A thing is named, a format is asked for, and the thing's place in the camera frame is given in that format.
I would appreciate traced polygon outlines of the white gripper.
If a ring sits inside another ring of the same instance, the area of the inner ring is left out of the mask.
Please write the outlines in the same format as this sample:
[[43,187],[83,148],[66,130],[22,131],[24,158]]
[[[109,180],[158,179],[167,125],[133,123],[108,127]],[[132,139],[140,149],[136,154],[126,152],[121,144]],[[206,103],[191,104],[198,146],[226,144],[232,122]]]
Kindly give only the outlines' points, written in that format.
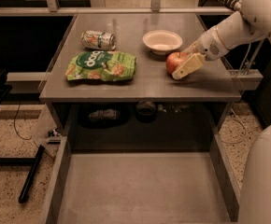
[[206,59],[214,61],[221,58],[229,52],[229,49],[226,48],[221,41],[218,28],[213,26],[201,34],[197,41],[191,43],[183,52],[188,55],[185,61],[173,72],[172,78],[175,80],[183,79],[187,75],[200,69]]

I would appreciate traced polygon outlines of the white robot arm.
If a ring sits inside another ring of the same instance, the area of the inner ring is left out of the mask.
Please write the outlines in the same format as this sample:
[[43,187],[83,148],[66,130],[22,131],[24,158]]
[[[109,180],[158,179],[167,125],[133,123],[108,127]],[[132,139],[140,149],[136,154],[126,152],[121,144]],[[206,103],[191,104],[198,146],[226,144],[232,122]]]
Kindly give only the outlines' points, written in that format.
[[[234,13],[185,49],[187,58],[173,72],[179,80],[206,61],[263,38],[271,44],[271,0],[220,0]],[[271,125],[250,149],[240,192],[238,224],[271,224]]]

